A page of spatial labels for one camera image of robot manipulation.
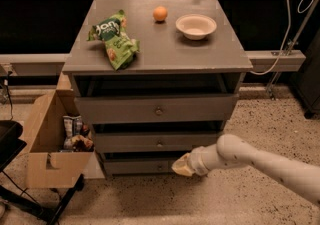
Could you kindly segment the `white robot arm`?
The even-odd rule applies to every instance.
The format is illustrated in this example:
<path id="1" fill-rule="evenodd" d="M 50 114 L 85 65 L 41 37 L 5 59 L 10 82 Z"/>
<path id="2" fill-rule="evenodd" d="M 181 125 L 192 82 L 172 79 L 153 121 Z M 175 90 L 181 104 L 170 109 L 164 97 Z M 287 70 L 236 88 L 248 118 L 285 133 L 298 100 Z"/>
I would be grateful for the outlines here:
<path id="1" fill-rule="evenodd" d="M 314 205 L 320 206 L 320 168 L 259 150 L 242 138 L 224 134 L 215 144 L 194 148 L 172 165 L 179 175 L 207 175 L 214 169 L 249 165 Z"/>

